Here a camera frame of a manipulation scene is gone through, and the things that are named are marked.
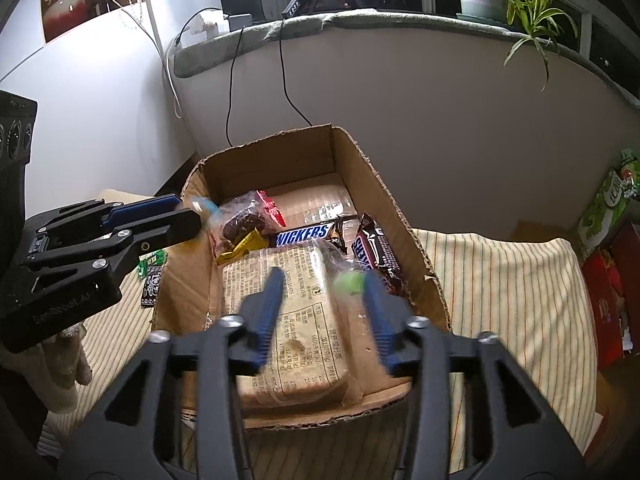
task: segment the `glove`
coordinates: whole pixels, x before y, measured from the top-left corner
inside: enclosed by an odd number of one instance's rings
[[[22,374],[50,412],[72,412],[78,405],[76,382],[86,386],[92,379],[82,348],[85,335],[78,323],[19,354],[0,344],[0,366]]]

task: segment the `yellow wrapper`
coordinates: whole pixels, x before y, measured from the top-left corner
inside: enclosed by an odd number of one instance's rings
[[[231,262],[235,262],[249,254],[250,251],[266,249],[268,246],[267,241],[260,236],[258,229],[254,229],[245,236],[238,245],[236,245],[236,248],[233,251],[220,254],[220,256],[216,258],[216,262],[218,265],[230,264]]]

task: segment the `green candy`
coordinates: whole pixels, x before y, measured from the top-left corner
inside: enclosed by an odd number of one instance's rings
[[[151,266],[162,266],[166,261],[166,251],[164,249],[157,250],[155,253],[140,256],[138,263],[138,276],[146,278]]]
[[[335,288],[345,294],[362,294],[364,292],[364,273],[354,270],[342,272],[335,280]]]

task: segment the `screw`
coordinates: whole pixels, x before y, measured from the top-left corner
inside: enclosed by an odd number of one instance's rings
[[[166,330],[152,330],[149,333],[148,341],[150,343],[166,343],[171,339],[171,334]]]
[[[500,337],[493,332],[481,332],[478,334],[478,339],[485,345],[491,345],[500,341]]]
[[[222,326],[229,328],[238,328],[239,326],[244,325],[244,318],[242,316],[238,316],[238,314],[231,314],[230,316],[221,317],[220,323]]]
[[[411,328],[427,328],[431,324],[428,317],[411,316],[406,320],[406,325]]]

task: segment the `snickers wrapper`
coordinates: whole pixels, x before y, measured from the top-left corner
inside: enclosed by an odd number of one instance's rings
[[[405,296],[396,256],[380,226],[366,213],[360,219],[351,249],[365,269],[375,269],[382,275],[390,294]]]
[[[345,220],[351,220],[355,217],[344,216],[326,222],[305,225],[296,229],[287,229],[277,234],[269,236],[269,247],[282,247],[284,245],[295,244],[312,238],[322,238],[335,245],[342,251],[347,253],[347,246],[342,236],[342,223]]]

